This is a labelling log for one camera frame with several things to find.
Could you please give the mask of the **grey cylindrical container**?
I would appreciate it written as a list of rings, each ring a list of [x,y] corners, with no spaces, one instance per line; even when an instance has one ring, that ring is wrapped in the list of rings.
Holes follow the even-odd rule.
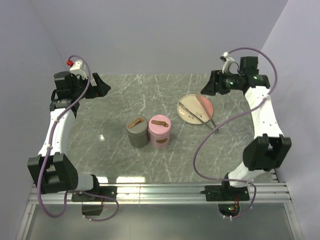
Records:
[[[130,144],[134,148],[143,148],[149,143],[149,122],[140,114],[131,115],[125,122]]]

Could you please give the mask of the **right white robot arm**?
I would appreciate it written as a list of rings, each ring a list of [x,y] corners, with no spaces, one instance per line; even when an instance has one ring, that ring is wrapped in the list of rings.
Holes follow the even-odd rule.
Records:
[[[231,90],[242,91],[251,110],[254,137],[244,149],[242,163],[225,176],[220,193],[226,200],[240,197],[249,200],[247,183],[257,176],[281,166],[292,146],[289,137],[280,129],[273,109],[271,85],[266,75],[258,70],[258,57],[241,57],[237,73],[229,68],[235,60],[225,52],[221,56],[224,65],[221,70],[213,70],[201,94],[214,96],[227,94]]]

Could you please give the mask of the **pink lid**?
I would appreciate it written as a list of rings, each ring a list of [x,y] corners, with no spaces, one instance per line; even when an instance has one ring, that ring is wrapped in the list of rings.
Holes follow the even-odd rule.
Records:
[[[171,132],[172,122],[166,116],[158,114],[153,116],[148,123],[149,132],[153,135],[164,136]]]

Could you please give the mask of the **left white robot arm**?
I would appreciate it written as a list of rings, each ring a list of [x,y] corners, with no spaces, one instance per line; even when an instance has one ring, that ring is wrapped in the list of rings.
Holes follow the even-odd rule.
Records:
[[[50,124],[43,146],[36,157],[28,159],[27,168],[40,194],[83,191],[89,201],[101,196],[97,177],[78,173],[67,157],[71,128],[80,106],[80,95],[86,99],[104,97],[111,87],[98,73],[92,73],[95,85],[79,74],[61,71],[54,74],[56,88],[51,94]]]

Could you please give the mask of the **metal food tongs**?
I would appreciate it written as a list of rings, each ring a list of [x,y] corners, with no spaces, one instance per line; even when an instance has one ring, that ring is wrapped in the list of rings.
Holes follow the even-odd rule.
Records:
[[[213,120],[212,103],[200,94],[183,96],[177,104],[177,113],[182,120],[192,125],[203,125],[213,130],[217,125]]]

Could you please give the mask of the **grey lid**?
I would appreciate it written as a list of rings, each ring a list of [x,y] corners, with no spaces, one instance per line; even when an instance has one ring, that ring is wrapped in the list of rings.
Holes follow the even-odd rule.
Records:
[[[148,120],[140,114],[131,115],[125,122],[126,132],[131,136],[140,136],[148,131]]]

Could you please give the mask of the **pink cylindrical container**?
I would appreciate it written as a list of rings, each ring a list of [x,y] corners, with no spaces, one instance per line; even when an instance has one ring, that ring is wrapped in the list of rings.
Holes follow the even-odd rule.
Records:
[[[166,116],[157,114],[148,122],[150,143],[156,149],[165,148],[171,138],[172,122]]]

